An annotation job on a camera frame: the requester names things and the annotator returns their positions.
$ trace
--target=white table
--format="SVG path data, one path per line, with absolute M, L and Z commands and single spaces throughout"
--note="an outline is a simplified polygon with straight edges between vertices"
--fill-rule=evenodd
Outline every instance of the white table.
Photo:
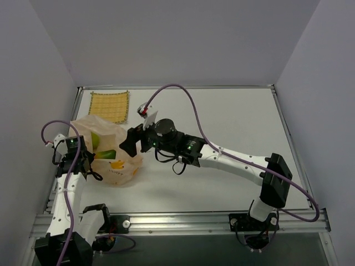
M 118 93 L 125 90 L 94 90 Z M 155 90 L 131 89 L 129 115 L 125 129 L 143 122 L 136 113 Z M 270 89 L 192 89 L 189 90 L 199 112 L 202 128 L 209 139 L 225 148 L 260 156 L 281 154 L 301 185 L 282 122 Z M 85 90 L 77 119 L 88 114 L 92 90 Z M 158 109 L 157 121 L 170 118 L 176 129 L 200 136 L 191 104 L 179 89 L 161 92 L 152 103 Z M 105 203 L 111 213 L 242 211 L 260 194 L 260 187 L 230 173 L 187 166 L 183 175 L 173 173 L 169 163 L 159 163 L 153 152 L 144 154 L 144 165 L 135 178 L 113 187 L 88 178 L 81 211 L 85 206 Z M 287 209 L 308 209 L 303 194 L 293 187 Z

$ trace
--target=robotic arm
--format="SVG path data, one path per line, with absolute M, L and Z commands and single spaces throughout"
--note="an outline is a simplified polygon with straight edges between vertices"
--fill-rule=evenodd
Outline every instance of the robotic arm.
M 216 145 L 218 151 L 215 151 L 204 139 L 177 131 L 170 119 L 162 119 L 156 123 L 158 112 L 152 106 L 148 109 L 144 106 L 145 104 L 142 104 L 138 108 L 139 115 L 145 119 L 144 122 L 129 129 L 126 140 L 120 144 L 120 148 L 131 157 L 137 155 L 136 143 L 140 141 L 141 152 L 154 148 L 173 154 L 173 159 L 184 165 L 215 168 L 250 180 L 261 186 L 260 196 L 253 201 L 250 208 L 250 216 L 261 222 L 267 219 L 274 208 L 283 208 L 286 205 L 289 183 L 259 168 L 235 161 L 222 152 L 254 162 L 291 180 L 292 174 L 281 155 L 272 154 L 270 157 L 247 155 Z

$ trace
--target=metal frame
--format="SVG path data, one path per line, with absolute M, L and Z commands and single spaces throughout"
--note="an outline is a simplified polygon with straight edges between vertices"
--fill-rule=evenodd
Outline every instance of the metal frame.
M 78 93 L 75 98 L 75 103 L 72 111 L 72 120 L 75 120 L 79 111 L 80 103 L 83 97 L 84 90 L 100 90 L 100 89 L 158 89 L 160 86 L 90 86 L 79 87 Z M 302 167 L 299 154 L 297 153 L 292 141 L 292 136 L 288 130 L 285 118 L 282 115 L 280 104 L 278 102 L 275 87 L 273 85 L 266 86 L 186 86 L 187 89 L 253 89 L 253 88 L 265 88 L 270 89 L 273 93 L 275 104 L 282 121 L 285 134 L 287 136 L 288 143 L 291 148 L 293 158 L 296 163 L 297 171 L 300 175 L 300 179 L 303 187 L 312 195 L 312 190 L 307 179 L 307 175 Z M 44 211 L 44 214 L 38 214 L 36 216 L 33 229 L 31 231 L 28 248 L 23 257 L 22 265 L 29 266 L 33 263 L 34 258 L 34 242 L 39 237 L 44 237 L 45 233 L 52 220 L 51 210 L 55 200 L 55 187 L 56 180 L 53 183 L 52 192 L 48 198 L 48 204 Z M 315 211 L 311 208 L 308 210 L 294 211 L 294 213 L 311 218 L 315 215 Z M 228 214 L 239 213 L 236 211 L 231 212 L 192 212 L 192 213 L 125 213 L 129 215 L 131 226 L 131 236 L 183 236 L 183 235 L 226 235 L 234 234 L 230 231 Z M 330 226 L 325 210 L 321 210 L 321 216 L 317 222 L 307 223 L 297 220 L 285 213 L 280 213 L 280 230 L 278 233 L 319 233 L 324 253 L 328 260 L 328 264 L 331 266 L 337 266 L 336 254 L 329 235 Z

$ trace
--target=beige bag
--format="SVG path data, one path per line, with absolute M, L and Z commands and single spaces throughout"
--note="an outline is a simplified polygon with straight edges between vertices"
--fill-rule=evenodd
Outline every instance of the beige bag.
M 140 154 L 132 158 L 119 148 L 127 137 L 126 130 L 96 115 L 87 115 L 71 123 L 84 136 L 88 151 L 95 153 L 92 168 L 105 183 L 122 185 L 132 179 L 143 158 Z M 72 129 L 69 135 L 75 136 Z

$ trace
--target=yellow cloth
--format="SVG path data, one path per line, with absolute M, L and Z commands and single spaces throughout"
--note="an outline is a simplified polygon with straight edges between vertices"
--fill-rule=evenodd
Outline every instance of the yellow cloth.
M 129 93 L 91 93 L 89 115 L 97 115 L 115 124 L 126 122 Z

